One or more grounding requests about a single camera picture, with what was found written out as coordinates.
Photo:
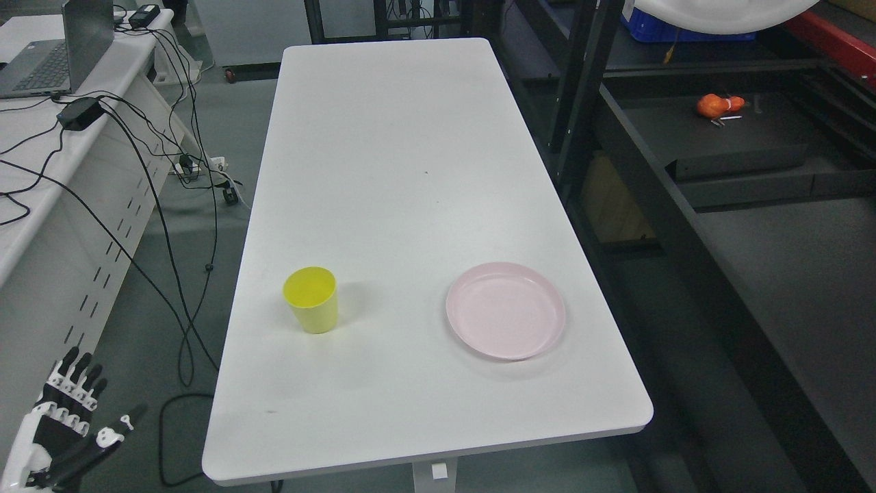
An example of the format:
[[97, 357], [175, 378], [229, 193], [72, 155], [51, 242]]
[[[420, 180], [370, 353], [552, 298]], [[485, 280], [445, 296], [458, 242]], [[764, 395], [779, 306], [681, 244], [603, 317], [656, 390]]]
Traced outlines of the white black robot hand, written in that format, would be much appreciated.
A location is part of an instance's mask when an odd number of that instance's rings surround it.
[[54, 362], [24, 415], [2, 474], [3, 492], [79, 492], [85, 475], [106, 462], [149, 409], [134, 406], [102, 427], [94, 413], [107, 386], [103, 366], [74, 346]]

